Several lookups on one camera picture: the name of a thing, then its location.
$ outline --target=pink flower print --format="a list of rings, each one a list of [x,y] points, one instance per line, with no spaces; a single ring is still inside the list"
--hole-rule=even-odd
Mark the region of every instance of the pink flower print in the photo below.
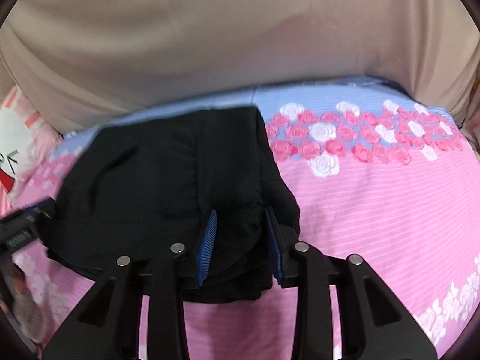
[[[265,125],[265,130],[267,131],[268,139],[275,138],[278,135],[278,127],[272,126],[269,123]]]
[[[371,144],[380,142],[380,135],[371,127],[362,127],[360,129],[360,136]]]
[[[363,146],[363,143],[357,143],[354,147],[352,147],[352,153],[360,162],[368,164],[373,161],[371,149]]]
[[[325,144],[325,150],[331,155],[344,157],[347,147],[337,139],[330,139]]]
[[[289,140],[275,140],[270,148],[277,161],[285,161],[288,157],[298,153],[297,145]]]
[[[303,111],[301,114],[297,115],[297,118],[299,121],[305,124],[313,124],[318,122],[318,116],[315,115],[312,111],[309,109]]]
[[[420,121],[420,114],[415,112],[415,111],[410,111],[410,120],[413,120],[414,122],[419,122]]]
[[[285,130],[285,136],[290,139],[304,139],[308,136],[310,130],[302,126],[300,123],[295,123],[293,126]]]
[[[320,120],[325,123],[338,123],[340,121],[340,115],[334,112],[325,112]]]
[[[373,149],[371,149],[373,155],[375,157],[378,157],[380,161],[382,161],[384,164],[387,164],[391,161],[390,159],[390,149],[388,147],[380,145],[380,144],[375,144],[373,145]]]
[[[298,148],[298,153],[306,160],[311,160],[322,154],[322,149],[317,142],[304,140]]]
[[[386,117],[383,117],[383,116],[378,118],[378,124],[381,124],[387,130],[392,130],[392,128],[394,127],[392,120],[390,120]]]
[[[360,121],[372,127],[378,125],[377,117],[374,114],[366,111],[360,112]]]
[[[407,147],[409,149],[412,146],[410,142],[410,138],[403,132],[403,131],[395,131],[395,139],[401,145]]]
[[[411,137],[410,142],[412,146],[415,146],[418,149],[423,149],[425,147],[425,141],[420,137]]]
[[[357,137],[353,128],[342,123],[337,126],[337,135],[347,142],[351,142]]]
[[[395,117],[395,114],[392,111],[390,111],[389,109],[384,108],[382,110],[382,117],[384,119],[393,120],[393,118]]]
[[[437,140],[435,141],[435,144],[437,145],[437,147],[438,147],[440,150],[442,150],[442,151],[444,151],[444,152],[448,151],[448,143],[447,143],[445,140],[443,140],[443,139],[437,139]]]
[[[426,125],[426,126],[423,126],[423,129],[425,130],[425,133],[426,133],[427,135],[433,135],[433,134],[435,134],[435,130],[434,130],[434,128],[433,128],[432,126]]]
[[[402,165],[408,165],[412,160],[410,153],[407,149],[401,146],[392,145],[392,157],[400,162]]]
[[[434,145],[434,138],[431,134],[425,134],[423,136],[423,140],[425,141],[425,143],[429,146],[433,146]]]
[[[275,127],[286,127],[290,123],[290,118],[284,114],[274,114],[270,119],[270,122]]]
[[[404,132],[410,132],[409,124],[405,120],[398,120],[397,125],[400,127],[401,130]]]
[[[402,107],[398,107],[397,112],[404,119],[408,119],[410,117],[410,112],[405,111]]]
[[[360,118],[354,114],[352,110],[347,110],[344,114],[345,121],[348,124],[351,124],[353,126],[359,126],[360,125]]]

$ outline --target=beige fabric cover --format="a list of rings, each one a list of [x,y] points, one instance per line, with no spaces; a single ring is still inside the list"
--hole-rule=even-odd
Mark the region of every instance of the beige fabric cover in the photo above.
[[[461,122],[479,41],[460,0],[20,0],[0,57],[60,132],[200,93],[359,74]]]

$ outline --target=silver screw head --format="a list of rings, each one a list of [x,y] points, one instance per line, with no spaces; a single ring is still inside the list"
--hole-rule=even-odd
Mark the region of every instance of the silver screw head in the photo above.
[[[117,259],[117,264],[120,265],[120,266],[127,266],[128,264],[130,264],[130,257],[128,256],[121,256]]]
[[[185,245],[178,242],[170,246],[170,250],[174,253],[182,253],[185,250]]]
[[[355,265],[355,266],[359,266],[360,264],[363,263],[363,258],[362,256],[359,256],[358,254],[352,254],[350,257],[349,257],[349,261]]]
[[[302,253],[305,253],[306,251],[308,251],[308,249],[310,249],[310,245],[306,242],[297,242],[295,244],[295,249],[297,251],[300,251]]]

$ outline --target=black fabric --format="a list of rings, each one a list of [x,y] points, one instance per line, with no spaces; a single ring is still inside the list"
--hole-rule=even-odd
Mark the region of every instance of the black fabric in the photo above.
[[[146,260],[170,253],[175,242],[196,250],[217,210],[209,276],[200,290],[186,292],[192,302],[257,299],[271,287],[266,205],[299,231],[299,208],[254,107],[105,128],[66,177],[57,203],[59,216],[41,239],[51,258],[92,279],[122,255]]]

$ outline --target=pink pillow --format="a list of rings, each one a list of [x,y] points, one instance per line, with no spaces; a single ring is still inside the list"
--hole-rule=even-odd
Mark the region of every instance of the pink pillow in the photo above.
[[[62,138],[18,86],[0,107],[0,137],[0,214],[5,214]]]

